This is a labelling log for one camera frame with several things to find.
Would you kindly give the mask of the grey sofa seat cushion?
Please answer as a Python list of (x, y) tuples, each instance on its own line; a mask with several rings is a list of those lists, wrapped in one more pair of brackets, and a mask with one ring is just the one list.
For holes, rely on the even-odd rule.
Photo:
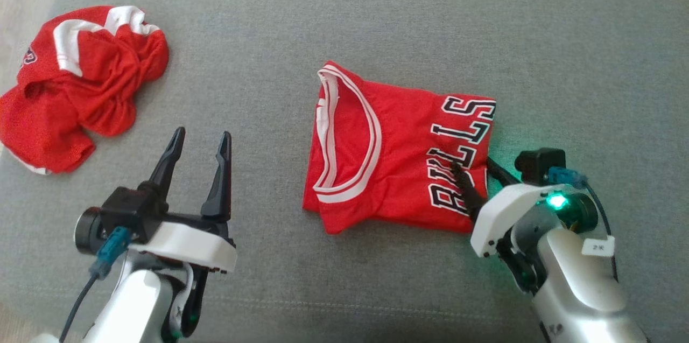
[(133, 4), (166, 34), (136, 123), (74, 173), (0, 156), (0, 302), (60, 330), (93, 258), (74, 225), (147, 179), (186, 128), (169, 202), (197, 213), (232, 134), (236, 269), (212, 274), (202, 343), (543, 343), (530, 300), (467, 236), (302, 210), (320, 81), (497, 101), (490, 156), (566, 151), (606, 209), (628, 309), (653, 343), (689, 343), (689, 0), (57, 0), (52, 15)]

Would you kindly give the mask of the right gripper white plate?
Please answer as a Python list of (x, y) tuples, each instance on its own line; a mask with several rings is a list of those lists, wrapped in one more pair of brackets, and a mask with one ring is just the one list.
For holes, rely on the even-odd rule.
[(507, 238), (512, 251), (526, 253), (536, 247), (546, 233), (562, 228), (558, 214), (568, 202), (556, 186), (519, 184), (507, 169), (487, 158), (488, 174), (504, 187), (485, 203), (472, 182), (472, 176), (460, 164), (452, 163), (455, 185), (465, 203), (468, 217), (475, 222), (470, 244), (479, 257), (497, 253), (498, 241)]

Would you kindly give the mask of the red white basketball shorts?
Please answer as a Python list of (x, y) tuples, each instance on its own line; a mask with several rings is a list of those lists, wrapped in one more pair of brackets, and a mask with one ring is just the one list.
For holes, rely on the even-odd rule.
[(0, 143), (37, 174), (71, 173), (135, 123), (135, 96), (169, 62), (165, 33), (136, 6), (91, 6), (41, 26), (0, 96)]

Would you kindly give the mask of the red Bulls jersey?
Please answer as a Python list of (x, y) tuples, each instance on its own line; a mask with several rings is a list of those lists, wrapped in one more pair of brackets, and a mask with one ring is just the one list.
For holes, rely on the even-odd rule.
[(367, 220), (470, 233), (452, 166), (487, 196), (496, 100), (369, 81), (328, 61), (303, 194), (327, 234)]

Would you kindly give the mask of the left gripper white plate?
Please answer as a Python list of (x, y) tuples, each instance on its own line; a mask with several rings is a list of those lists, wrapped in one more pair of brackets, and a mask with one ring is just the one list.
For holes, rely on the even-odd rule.
[[(149, 178), (158, 197), (167, 200), (175, 165), (182, 154), (185, 128), (175, 129)], [(199, 216), (165, 214), (147, 220), (145, 240), (132, 241), (130, 251), (158, 258), (187, 262), (211, 271), (232, 272), (238, 259), (236, 245), (229, 237), (231, 219), (231, 134), (222, 133), (217, 148), (217, 169), (207, 200)]]

